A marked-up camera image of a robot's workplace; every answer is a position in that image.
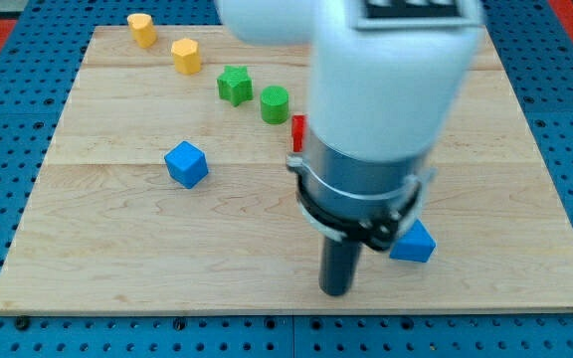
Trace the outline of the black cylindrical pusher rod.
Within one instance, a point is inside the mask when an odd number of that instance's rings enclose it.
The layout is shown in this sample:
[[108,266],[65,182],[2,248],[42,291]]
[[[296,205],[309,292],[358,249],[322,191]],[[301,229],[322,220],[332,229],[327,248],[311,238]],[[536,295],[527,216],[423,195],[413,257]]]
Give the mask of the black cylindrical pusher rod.
[[323,239],[318,283],[324,293],[341,296],[350,290],[361,249],[360,242]]

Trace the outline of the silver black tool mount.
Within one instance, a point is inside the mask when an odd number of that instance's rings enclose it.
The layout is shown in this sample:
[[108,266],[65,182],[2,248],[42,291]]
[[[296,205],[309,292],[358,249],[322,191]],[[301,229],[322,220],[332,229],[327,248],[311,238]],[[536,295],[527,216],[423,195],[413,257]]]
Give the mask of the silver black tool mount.
[[374,161],[342,153],[310,133],[290,153],[297,201],[306,220],[332,245],[384,252],[417,222],[436,170],[425,153]]

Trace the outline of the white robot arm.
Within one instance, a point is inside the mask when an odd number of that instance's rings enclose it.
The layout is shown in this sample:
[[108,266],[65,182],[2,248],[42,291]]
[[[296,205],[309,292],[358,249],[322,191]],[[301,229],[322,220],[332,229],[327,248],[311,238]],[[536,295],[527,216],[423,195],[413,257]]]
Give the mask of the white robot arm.
[[363,247],[388,251],[419,219],[425,164],[482,37],[477,1],[259,1],[216,5],[256,46],[307,45],[297,201],[324,237],[319,285],[346,293]]

